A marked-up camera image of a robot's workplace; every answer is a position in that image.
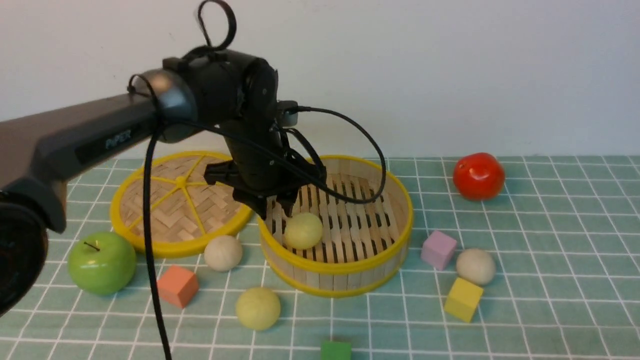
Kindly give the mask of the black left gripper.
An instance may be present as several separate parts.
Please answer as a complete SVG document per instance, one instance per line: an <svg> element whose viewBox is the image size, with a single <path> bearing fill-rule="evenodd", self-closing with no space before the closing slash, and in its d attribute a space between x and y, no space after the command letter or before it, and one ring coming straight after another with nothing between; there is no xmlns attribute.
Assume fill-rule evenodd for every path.
<svg viewBox="0 0 640 360"><path fill-rule="evenodd" d="M307 161L290 148L284 132L258 129L254 125L221 125L232 160L210 163L204 180L234 189L233 198L250 207L261 219L268 212L268 199L275 198L282 212L292 217L298 194L313 180L325 183L327 169L319 157Z"/></svg>

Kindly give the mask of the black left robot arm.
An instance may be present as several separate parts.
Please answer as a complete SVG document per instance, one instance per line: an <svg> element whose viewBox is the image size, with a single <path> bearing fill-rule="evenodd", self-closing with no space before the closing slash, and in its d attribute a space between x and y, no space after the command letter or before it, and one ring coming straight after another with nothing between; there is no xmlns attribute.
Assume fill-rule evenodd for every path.
<svg viewBox="0 0 640 360"><path fill-rule="evenodd" d="M266 216L276 197L290 214L293 196L327 171L295 154L277 131L286 102L278 73L263 58L197 47L146 71L127 92L2 121L1 312L18 303L41 274L48 230L66 230L67 183L150 138L175 144L219 126L231 160L203 178L233 188L233 198Z"/></svg>

